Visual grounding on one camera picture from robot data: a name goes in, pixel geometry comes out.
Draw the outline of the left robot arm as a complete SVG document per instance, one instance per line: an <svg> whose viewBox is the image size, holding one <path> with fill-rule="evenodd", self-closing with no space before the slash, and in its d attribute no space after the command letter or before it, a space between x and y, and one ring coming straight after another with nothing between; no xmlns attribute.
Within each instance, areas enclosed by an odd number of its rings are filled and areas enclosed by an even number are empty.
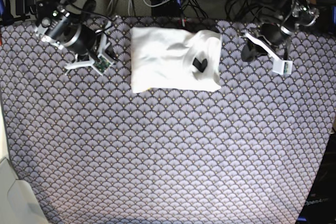
<svg viewBox="0 0 336 224"><path fill-rule="evenodd" d="M300 26L312 26L320 15L316 8L316 0L254 0L262 9L268 9L264 14L257 14L260 27L254 28L250 33L260 39L272 50L285 45L283 60L288 59L289 40Z"/></svg>

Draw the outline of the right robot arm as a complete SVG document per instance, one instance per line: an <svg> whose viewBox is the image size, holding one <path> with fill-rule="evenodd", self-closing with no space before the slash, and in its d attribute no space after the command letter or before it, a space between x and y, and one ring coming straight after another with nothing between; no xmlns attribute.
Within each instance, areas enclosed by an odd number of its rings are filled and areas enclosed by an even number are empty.
<svg viewBox="0 0 336 224"><path fill-rule="evenodd" d="M95 13L96 1L86 0L83 7L76 0L35 0L35 34L59 50L75 54L73 62L65 66L68 72L78 68L92 68L104 74L117 62L106 31L114 19Z"/></svg>

